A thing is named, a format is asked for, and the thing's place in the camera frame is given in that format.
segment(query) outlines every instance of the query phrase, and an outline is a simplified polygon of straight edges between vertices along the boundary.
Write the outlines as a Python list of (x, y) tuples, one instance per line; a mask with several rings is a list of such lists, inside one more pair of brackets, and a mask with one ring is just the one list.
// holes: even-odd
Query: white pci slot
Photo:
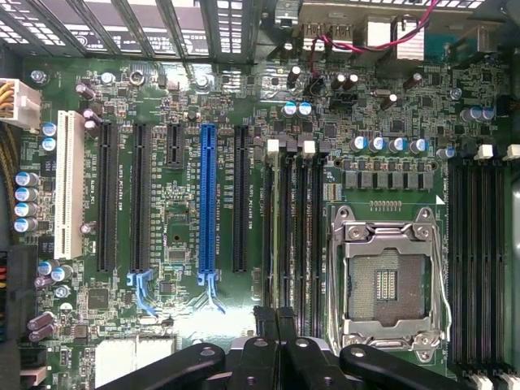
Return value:
[(81, 256), (85, 120), (75, 111), (58, 111), (54, 258)]

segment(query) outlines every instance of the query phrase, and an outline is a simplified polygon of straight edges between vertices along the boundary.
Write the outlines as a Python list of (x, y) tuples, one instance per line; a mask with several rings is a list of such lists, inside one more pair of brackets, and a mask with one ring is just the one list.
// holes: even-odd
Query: cpu socket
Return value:
[(433, 212), (413, 221), (359, 221), (349, 206), (331, 209), (327, 259), (327, 335), (351, 344), (414, 351), (429, 362), (446, 336), (440, 234)]

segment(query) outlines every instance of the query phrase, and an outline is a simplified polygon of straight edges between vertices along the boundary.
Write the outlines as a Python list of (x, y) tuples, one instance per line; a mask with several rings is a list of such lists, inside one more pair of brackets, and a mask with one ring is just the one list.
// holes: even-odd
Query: blue pcie slot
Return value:
[(217, 193), (217, 130), (201, 126), (201, 179), (198, 284), (215, 287), (215, 220)]

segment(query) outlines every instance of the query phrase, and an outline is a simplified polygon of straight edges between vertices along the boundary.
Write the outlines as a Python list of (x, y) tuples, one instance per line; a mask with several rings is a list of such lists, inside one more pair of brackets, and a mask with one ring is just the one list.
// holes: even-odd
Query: white connector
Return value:
[(58, 111), (54, 258), (81, 256), (85, 119), (75, 111)]
[(11, 83), (12, 87), (6, 90), (12, 90), (13, 94), (6, 102), (0, 103), (11, 104), (0, 110), (0, 121), (7, 124), (14, 124), (20, 128), (39, 128), (40, 127), (40, 106), (41, 95), (38, 91), (28, 87), (18, 79), (0, 78), (0, 88)]

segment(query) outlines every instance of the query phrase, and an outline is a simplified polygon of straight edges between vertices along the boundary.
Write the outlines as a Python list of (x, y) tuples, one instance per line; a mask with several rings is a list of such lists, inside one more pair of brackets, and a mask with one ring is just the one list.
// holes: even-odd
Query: capacitor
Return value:
[(287, 84), (289, 88), (294, 88), (294, 85), (296, 84), (298, 77), (300, 77), (301, 69), (300, 67), (292, 67), (291, 71), (287, 75)]
[(76, 84), (76, 93), (86, 100), (93, 100), (96, 97), (96, 93), (83, 83)]
[(372, 153), (378, 153), (380, 152), (381, 150), (383, 150), (383, 146), (384, 146), (384, 140), (382, 137), (380, 136), (377, 136), (376, 138), (374, 138), (373, 140), (371, 140), (368, 144), (368, 149), (370, 150), (370, 152)]
[(455, 157), (455, 149), (454, 148), (445, 148), (437, 150), (437, 157), (442, 158), (443, 160), (448, 160), (449, 158)]
[(71, 288), (66, 284), (62, 284), (54, 290), (54, 296), (57, 298), (66, 298), (69, 295), (71, 295)]
[(49, 276), (53, 270), (59, 267), (59, 261), (50, 258), (49, 260), (45, 260), (44, 262), (40, 262), (38, 264), (38, 274), (41, 276)]
[(331, 89), (339, 89), (343, 86), (347, 78), (343, 73), (338, 73), (334, 76), (334, 80), (331, 81)]
[(56, 140), (54, 138), (50, 138), (49, 136), (47, 138), (44, 138), (41, 142), (41, 148), (45, 152), (53, 152), (56, 150)]
[(343, 83), (343, 90), (348, 91), (349, 89), (352, 89), (356, 86), (356, 84), (359, 81), (359, 76), (350, 74), (346, 77), (346, 80)]
[(36, 203), (21, 202), (15, 206), (15, 214), (17, 217), (33, 217), (38, 212), (38, 206)]
[(50, 278), (55, 282), (63, 282), (72, 276), (72, 272), (73, 270), (71, 266), (62, 265), (53, 269), (50, 273)]
[(54, 123), (45, 122), (43, 126), (41, 126), (41, 133), (46, 137), (54, 137), (58, 128)]
[(294, 104), (293, 102), (287, 102), (282, 107), (282, 115), (284, 116), (284, 118), (287, 119), (292, 118), (296, 114), (296, 111), (297, 107), (296, 104)]
[(56, 283), (56, 282), (53, 281), (51, 278), (48, 278), (45, 276), (38, 276), (34, 280), (34, 287), (35, 288), (45, 288), (45, 287), (52, 286), (54, 283)]
[(115, 81), (115, 76), (110, 73), (109, 71), (106, 71), (105, 73), (101, 74), (101, 82), (104, 85), (110, 85)]
[(414, 73), (407, 81), (403, 83), (405, 90), (412, 89), (423, 82), (423, 75), (420, 73)]
[(42, 329), (39, 329), (37, 331), (32, 331), (29, 333), (29, 340), (33, 343), (37, 343), (38, 341), (42, 341), (46, 337), (52, 336), (54, 333), (54, 326), (53, 325), (47, 325), (43, 327)]
[(418, 140), (411, 141), (409, 143), (409, 151), (412, 154), (419, 154), (426, 150), (426, 141), (422, 138), (419, 138)]
[(20, 172), (16, 175), (15, 182), (20, 187), (34, 187), (40, 183), (40, 176), (32, 172)]
[(54, 315), (49, 311), (44, 311), (42, 314), (29, 320), (29, 322), (27, 323), (27, 329), (29, 331), (37, 331), (38, 329), (46, 327), (53, 321)]
[(85, 120), (92, 120), (96, 124), (101, 123), (101, 118), (99, 118), (98, 115), (90, 108), (87, 108), (86, 110), (83, 111), (83, 117)]
[(397, 102), (397, 95), (391, 93), (381, 102), (381, 110), (387, 110)]
[(312, 106), (308, 102), (303, 102), (298, 105), (298, 116), (302, 119), (308, 118), (312, 112)]
[(96, 232), (96, 223), (87, 222), (83, 223), (80, 227), (81, 234), (94, 234)]
[(474, 122), (482, 118), (482, 109), (478, 106), (466, 108), (461, 111), (461, 119), (464, 122)]
[(34, 202), (38, 199), (40, 193), (35, 188), (17, 188), (15, 198), (18, 202)]
[(353, 152), (360, 152), (365, 149), (366, 142), (364, 136), (356, 136), (352, 140), (350, 140), (350, 149)]
[(34, 232), (38, 229), (38, 221), (36, 218), (18, 218), (13, 225), (18, 233)]
[(405, 149), (405, 140), (402, 138), (396, 138), (388, 142), (388, 151), (390, 153), (400, 153)]

